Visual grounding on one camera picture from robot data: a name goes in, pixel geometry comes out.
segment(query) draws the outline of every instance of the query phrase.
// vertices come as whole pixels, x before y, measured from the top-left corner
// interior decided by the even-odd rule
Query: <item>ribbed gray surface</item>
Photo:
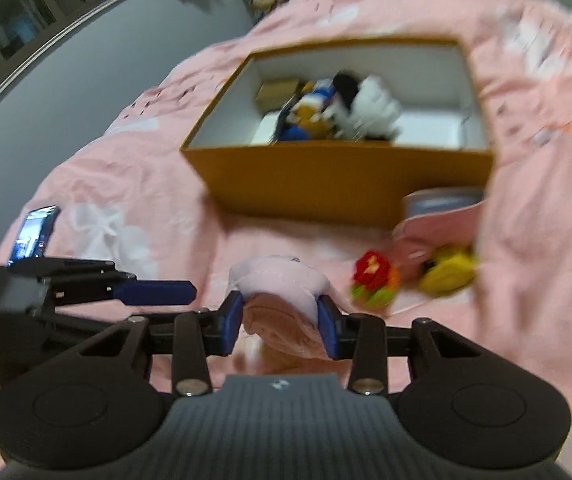
[[[288,386],[274,388],[280,379]],[[569,479],[552,463],[515,472],[479,472],[447,463],[406,436],[385,399],[346,392],[335,376],[231,376],[216,394],[176,402],[150,441],[114,463],[82,472],[12,464],[0,473],[0,480],[499,477]]]

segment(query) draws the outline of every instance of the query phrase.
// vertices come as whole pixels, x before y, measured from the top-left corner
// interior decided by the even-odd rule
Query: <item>pink blanket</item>
[[[252,254],[298,256],[346,291],[354,260],[388,234],[223,216],[178,147],[250,51],[396,31],[451,34],[467,47],[498,163],[474,292],[446,301],[403,292],[386,321],[433,317],[543,376],[572,403],[572,11],[549,0],[292,0],[244,38],[179,64],[105,136],[55,168],[20,218],[57,203],[50,254],[114,260],[141,278],[189,279],[200,291],[191,308],[217,306],[231,264]],[[69,310],[121,319],[140,309],[111,302]],[[389,361],[391,388],[401,388],[405,363]],[[167,363],[156,364],[156,384],[168,386]],[[233,372],[341,374],[346,364],[286,356],[242,334],[235,354],[212,358],[210,369],[221,383]]]

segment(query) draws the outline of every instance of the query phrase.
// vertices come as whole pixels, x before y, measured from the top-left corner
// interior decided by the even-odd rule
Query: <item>white fluffy plush toy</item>
[[[337,96],[327,110],[345,139],[395,140],[395,122],[402,106],[376,75],[358,82],[352,75],[339,73],[333,79]]]

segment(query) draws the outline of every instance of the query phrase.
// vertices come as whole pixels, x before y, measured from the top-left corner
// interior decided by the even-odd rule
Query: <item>black plush ear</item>
[[[339,72],[333,77],[333,86],[346,109],[350,110],[355,96],[360,91],[360,82],[347,72]]]

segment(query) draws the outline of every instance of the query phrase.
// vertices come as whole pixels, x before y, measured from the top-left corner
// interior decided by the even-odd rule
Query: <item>bedsheet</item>
[[[7,233],[0,263],[25,213],[57,203],[49,254],[190,279],[200,293],[189,308],[217,306],[230,265],[257,253],[296,255],[346,290],[354,260],[388,233],[226,215],[178,147],[250,51],[396,32],[448,34],[466,46],[497,158],[474,288],[440,301],[403,291],[383,315],[402,326],[432,317],[543,376],[572,404],[572,10],[550,0],[291,0],[247,36],[180,63],[55,168]],[[107,302],[66,311],[117,320],[141,309]],[[403,387],[405,363],[389,362],[391,388]],[[345,363],[299,360],[246,334],[232,356],[209,365],[216,383],[233,372],[346,372]],[[170,386],[167,371],[158,359],[159,388]]]

